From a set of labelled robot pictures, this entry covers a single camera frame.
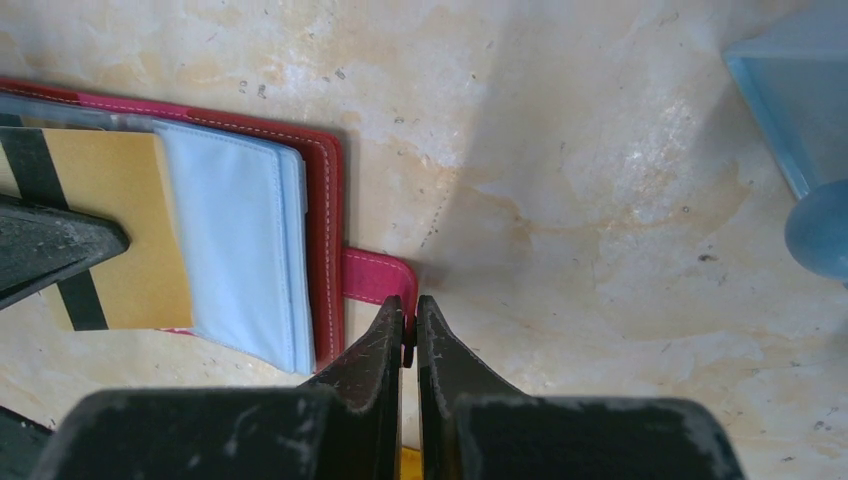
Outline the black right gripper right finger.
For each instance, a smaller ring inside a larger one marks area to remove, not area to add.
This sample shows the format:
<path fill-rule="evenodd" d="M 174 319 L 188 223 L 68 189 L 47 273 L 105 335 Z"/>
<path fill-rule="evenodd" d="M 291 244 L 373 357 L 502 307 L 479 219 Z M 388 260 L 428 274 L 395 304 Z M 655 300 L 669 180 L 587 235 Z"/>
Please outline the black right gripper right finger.
<path fill-rule="evenodd" d="M 533 396 L 485 364 L 435 299 L 417 305 L 427 479 L 742 479 L 731 441 L 682 398 Z"/>

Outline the gold credit card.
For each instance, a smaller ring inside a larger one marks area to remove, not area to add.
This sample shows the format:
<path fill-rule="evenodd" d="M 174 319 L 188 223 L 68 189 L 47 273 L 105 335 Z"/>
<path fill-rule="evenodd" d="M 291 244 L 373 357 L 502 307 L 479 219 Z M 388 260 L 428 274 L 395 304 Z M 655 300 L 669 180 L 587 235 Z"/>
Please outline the gold credit card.
<path fill-rule="evenodd" d="M 43 295 L 74 331 L 187 329 L 166 156 L 149 133 L 1 130 L 1 304 Z"/>

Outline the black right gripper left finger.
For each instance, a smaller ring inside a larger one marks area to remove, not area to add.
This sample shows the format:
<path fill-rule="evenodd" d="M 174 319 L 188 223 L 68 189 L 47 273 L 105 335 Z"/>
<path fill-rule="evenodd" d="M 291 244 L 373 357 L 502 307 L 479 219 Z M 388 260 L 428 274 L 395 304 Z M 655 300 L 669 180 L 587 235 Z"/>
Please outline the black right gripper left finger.
<path fill-rule="evenodd" d="M 404 312 L 296 387 L 104 390 L 47 443 L 36 479 L 395 479 Z"/>

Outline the red leather card holder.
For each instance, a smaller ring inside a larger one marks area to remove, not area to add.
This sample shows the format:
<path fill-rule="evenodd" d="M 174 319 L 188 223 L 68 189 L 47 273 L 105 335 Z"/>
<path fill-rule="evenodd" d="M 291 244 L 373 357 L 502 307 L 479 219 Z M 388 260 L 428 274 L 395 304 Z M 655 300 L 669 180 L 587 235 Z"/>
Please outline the red leather card holder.
<path fill-rule="evenodd" d="M 194 300 L 186 333 L 309 375 L 345 348 L 346 299 L 418 294 L 402 260 L 343 243 L 344 153 L 328 132 L 13 79 L 1 117 L 150 132 L 165 149 Z"/>

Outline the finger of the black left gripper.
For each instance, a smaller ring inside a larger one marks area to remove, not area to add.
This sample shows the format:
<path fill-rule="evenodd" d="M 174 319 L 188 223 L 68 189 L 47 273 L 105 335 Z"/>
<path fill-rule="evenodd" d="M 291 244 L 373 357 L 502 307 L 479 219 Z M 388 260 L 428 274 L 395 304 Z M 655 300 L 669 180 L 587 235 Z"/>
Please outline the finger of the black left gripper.
<path fill-rule="evenodd" d="M 1 196 L 1 307 L 126 252 L 130 237 L 108 219 Z"/>

